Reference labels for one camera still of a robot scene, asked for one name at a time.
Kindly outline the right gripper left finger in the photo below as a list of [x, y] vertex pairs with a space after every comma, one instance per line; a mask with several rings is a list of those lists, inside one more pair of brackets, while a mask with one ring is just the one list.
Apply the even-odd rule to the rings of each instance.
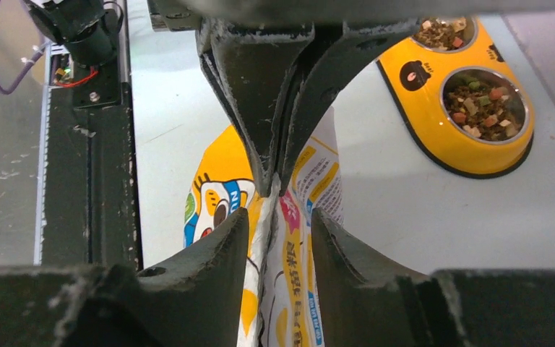
[[249, 217], [161, 263], [0, 267], [0, 346], [234, 346]]

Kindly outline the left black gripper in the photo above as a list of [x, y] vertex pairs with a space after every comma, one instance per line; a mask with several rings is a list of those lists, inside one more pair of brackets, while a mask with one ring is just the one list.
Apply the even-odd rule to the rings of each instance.
[[[257, 193], [268, 197], [276, 172], [285, 194], [298, 156], [340, 91], [417, 31], [419, 21], [411, 18], [548, 12], [555, 0], [157, 0], [148, 6], [151, 18], [170, 30], [199, 28], [202, 71], [244, 144]], [[309, 23], [322, 25], [315, 38]]]

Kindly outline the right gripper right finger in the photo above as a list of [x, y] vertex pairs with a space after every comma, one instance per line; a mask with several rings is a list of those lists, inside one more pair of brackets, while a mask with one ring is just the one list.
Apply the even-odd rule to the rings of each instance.
[[555, 346], [555, 269], [418, 273], [311, 217], [326, 346]]

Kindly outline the pet food bag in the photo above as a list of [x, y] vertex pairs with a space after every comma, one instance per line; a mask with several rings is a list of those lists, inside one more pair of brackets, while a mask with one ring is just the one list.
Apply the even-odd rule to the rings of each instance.
[[186, 246], [212, 233], [238, 209], [249, 218], [239, 346], [323, 346], [311, 245], [319, 208], [343, 222], [342, 179], [329, 109], [304, 145], [285, 194], [254, 187], [243, 142], [227, 127], [205, 150], [186, 198]]

